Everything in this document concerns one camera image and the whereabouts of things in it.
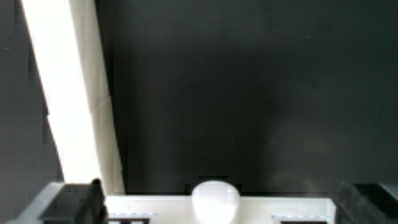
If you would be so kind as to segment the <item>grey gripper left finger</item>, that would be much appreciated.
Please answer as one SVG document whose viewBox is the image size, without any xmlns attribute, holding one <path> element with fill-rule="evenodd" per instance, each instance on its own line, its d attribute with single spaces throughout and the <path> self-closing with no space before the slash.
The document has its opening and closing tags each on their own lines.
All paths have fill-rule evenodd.
<svg viewBox="0 0 398 224">
<path fill-rule="evenodd" d="M 66 184 L 39 216 L 43 224 L 103 224 L 105 215 L 102 181 Z"/>
</svg>

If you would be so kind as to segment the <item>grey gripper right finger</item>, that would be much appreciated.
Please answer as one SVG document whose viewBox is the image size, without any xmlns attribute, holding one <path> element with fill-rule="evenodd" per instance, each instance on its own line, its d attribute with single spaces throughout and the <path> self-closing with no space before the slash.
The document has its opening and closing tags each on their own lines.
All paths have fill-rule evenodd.
<svg viewBox="0 0 398 224">
<path fill-rule="evenodd" d="M 336 224 L 398 224 L 398 183 L 343 182 L 336 206 Z"/>
</svg>

